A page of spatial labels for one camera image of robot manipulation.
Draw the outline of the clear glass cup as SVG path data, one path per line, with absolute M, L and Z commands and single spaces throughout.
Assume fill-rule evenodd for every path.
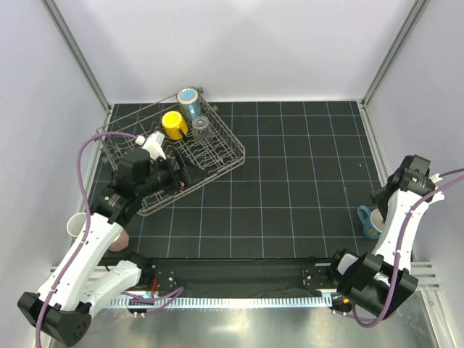
M 212 124 L 209 119 L 200 115 L 193 119 L 192 123 L 193 137 L 196 141 L 210 141 L 213 138 Z

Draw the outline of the yellow mug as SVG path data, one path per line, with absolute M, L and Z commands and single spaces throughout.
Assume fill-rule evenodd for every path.
M 189 128 L 182 114 L 178 111 L 169 111 L 162 116 L 162 127 L 171 140 L 181 140 L 188 135 Z

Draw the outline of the blue flower mug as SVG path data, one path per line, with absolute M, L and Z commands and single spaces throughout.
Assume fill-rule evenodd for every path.
M 370 210 L 361 205 L 357 208 L 358 217 L 362 223 L 362 232 L 369 239 L 379 239 L 384 229 L 384 218 L 378 208 Z

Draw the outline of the blue butterfly mug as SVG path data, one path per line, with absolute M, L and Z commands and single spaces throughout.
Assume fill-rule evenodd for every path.
M 178 107 L 184 118 L 192 122 L 202 113 L 199 92 L 195 88 L 185 88 L 176 95 Z

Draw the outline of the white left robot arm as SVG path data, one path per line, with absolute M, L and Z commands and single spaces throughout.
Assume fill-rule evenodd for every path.
M 135 252 L 98 281 L 89 278 L 145 197 L 159 191 L 176 194 L 206 178 L 203 168 L 179 151 L 173 154 L 173 159 L 152 159 L 147 150 L 138 148 L 120 158 L 110 184 L 93 200 L 81 232 L 57 269 L 37 292 L 25 292 L 18 300 L 37 335 L 47 334 L 72 347 L 109 300 L 131 287 L 142 291 L 152 285 L 152 261 Z

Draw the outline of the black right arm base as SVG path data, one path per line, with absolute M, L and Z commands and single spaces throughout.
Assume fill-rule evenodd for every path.
M 302 266 L 302 283 L 311 291 L 334 290 L 338 282 L 329 264 L 306 264 Z

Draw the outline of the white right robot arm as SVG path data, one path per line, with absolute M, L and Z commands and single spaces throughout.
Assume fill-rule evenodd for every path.
M 362 327 L 388 318 L 415 292 L 418 279 L 410 273 L 411 251 L 421 218 L 431 204 L 444 198 L 437 181 L 430 174 L 429 160 L 405 156 L 386 185 L 370 193 L 383 223 L 374 250 L 358 256 L 343 249 L 332 257 L 328 282 L 354 309 L 361 307 L 374 316 L 357 318 Z

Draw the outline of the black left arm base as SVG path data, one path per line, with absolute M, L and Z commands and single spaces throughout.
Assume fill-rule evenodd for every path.
M 148 259 L 142 266 L 139 285 L 151 293 L 167 294 L 177 289 L 175 268 L 170 263 Z

